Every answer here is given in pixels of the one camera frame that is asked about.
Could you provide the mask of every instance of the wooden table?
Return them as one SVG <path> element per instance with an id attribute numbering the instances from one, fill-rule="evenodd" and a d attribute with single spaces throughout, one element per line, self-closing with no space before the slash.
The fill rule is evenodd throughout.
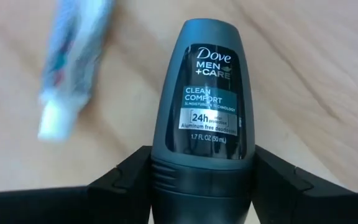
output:
<path id="1" fill-rule="evenodd" d="M 257 144 L 358 191 L 358 1 L 118 0 L 95 96 L 65 144 L 37 140 L 54 7 L 0 0 L 0 190 L 88 184 L 151 144 L 181 26 L 210 17 L 241 33 Z"/>

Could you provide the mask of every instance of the tube cap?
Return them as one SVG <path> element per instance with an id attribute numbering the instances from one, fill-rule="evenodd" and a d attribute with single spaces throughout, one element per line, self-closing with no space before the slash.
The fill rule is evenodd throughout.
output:
<path id="1" fill-rule="evenodd" d="M 64 141 L 73 131 L 77 110 L 55 100 L 47 102 L 42 113 L 38 139 L 45 141 Z"/>

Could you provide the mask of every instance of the deodorant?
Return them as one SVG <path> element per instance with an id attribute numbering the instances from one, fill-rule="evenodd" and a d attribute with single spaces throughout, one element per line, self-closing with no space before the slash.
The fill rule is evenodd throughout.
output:
<path id="1" fill-rule="evenodd" d="M 152 149 L 156 223 L 243 223 L 255 151 L 246 57 L 223 21 L 186 21 L 173 50 Z"/>

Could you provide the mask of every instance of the blurry toothpaste tube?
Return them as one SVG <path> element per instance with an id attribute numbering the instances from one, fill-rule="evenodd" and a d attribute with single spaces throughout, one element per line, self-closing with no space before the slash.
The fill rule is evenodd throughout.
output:
<path id="1" fill-rule="evenodd" d="M 42 74 L 38 138 L 64 141 L 89 102 L 115 0 L 59 0 Z"/>

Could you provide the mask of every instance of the teal label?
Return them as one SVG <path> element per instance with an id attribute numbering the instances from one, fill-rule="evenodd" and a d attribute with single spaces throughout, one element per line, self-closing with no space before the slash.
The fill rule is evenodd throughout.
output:
<path id="1" fill-rule="evenodd" d="M 237 95 L 208 86 L 185 86 L 182 108 L 199 108 L 237 114 Z"/>

